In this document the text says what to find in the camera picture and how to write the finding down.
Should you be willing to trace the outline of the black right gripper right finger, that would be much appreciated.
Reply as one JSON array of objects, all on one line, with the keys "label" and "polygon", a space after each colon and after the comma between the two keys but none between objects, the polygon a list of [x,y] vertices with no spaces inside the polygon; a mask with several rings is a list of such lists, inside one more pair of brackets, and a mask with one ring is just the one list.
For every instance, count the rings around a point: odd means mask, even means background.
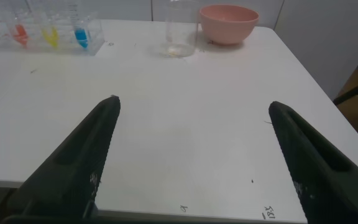
[{"label": "black right gripper right finger", "polygon": [[358,223],[358,166],[291,107],[268,113],[308,223]]}]

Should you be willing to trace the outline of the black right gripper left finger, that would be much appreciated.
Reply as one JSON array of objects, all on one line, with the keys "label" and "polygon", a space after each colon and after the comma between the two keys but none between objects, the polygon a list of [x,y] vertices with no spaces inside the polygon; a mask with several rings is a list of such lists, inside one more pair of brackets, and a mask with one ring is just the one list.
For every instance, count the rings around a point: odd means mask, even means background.
[{"label": "black right gripper left finger", "polygon": [[15,213],[82,217],[94,200],[120,113],[117,96],[99,102],[12,194]]}]

